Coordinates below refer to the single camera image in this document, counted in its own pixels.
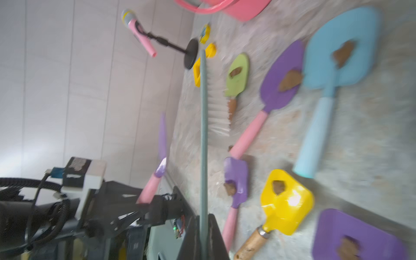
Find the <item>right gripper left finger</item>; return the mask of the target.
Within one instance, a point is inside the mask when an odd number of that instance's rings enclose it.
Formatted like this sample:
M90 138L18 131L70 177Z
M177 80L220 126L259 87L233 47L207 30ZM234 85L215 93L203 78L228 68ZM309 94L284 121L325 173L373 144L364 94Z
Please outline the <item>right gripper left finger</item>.
M177 260L200 260L199 216L191 217Z

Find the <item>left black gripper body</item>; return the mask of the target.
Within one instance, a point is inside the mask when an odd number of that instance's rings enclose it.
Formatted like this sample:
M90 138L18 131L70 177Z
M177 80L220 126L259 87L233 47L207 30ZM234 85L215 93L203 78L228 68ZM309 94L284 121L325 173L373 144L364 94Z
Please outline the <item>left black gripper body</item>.
M187 224L195 216L176 186L172 193L155 195L149 203L138 204L142 192L114 181L104 182L98 190L90 189L76 231L102 241L118 236L131 224L158 226L182 218Z

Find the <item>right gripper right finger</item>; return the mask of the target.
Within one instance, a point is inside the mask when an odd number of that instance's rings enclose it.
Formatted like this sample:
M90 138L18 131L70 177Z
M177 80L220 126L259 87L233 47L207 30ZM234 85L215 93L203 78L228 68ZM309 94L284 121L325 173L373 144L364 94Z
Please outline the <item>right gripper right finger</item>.
M214 214L208 215L208 260L229 260L221 231Z

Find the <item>purple pointed trowel pink handle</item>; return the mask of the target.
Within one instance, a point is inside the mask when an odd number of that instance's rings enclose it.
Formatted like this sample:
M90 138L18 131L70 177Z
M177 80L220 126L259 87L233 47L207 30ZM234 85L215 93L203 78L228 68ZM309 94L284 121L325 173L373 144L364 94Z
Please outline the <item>purple pointed trowel pink handle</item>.
M166 173L167 168L167 128L166 115L163 113L160 118L159 135L158 135L158 160L159 165L154 174L151 175L146 186L140 193L136 203L149 204L158 191L159 184Z

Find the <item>green trowel wooden handle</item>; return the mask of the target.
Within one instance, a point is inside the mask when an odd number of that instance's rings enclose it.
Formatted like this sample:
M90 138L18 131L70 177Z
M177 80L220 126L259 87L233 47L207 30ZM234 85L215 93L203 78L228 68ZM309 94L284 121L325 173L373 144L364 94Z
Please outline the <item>green trowel wooden handle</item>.
M250 62L248 55L240 53L234 59L226 75L226 90L224 91L224 96L227 98L230 121L232 121L237 109L237 97L246 88L249 69Z

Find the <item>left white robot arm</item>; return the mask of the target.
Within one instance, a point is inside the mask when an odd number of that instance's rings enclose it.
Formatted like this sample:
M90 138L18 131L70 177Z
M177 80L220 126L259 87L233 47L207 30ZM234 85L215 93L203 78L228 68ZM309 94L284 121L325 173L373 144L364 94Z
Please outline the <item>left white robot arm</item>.
M20 196L24 187L55 191L59 201L37 206ZM100 189L87 192L85 205L65 195L62 185L46 180L1 178L1 188L2 259L73 238L98 249L131 224L159 226L170 220L188 221L195 215L177 187L171 194L156 195L149 203L137 204L142 189L104 182Z

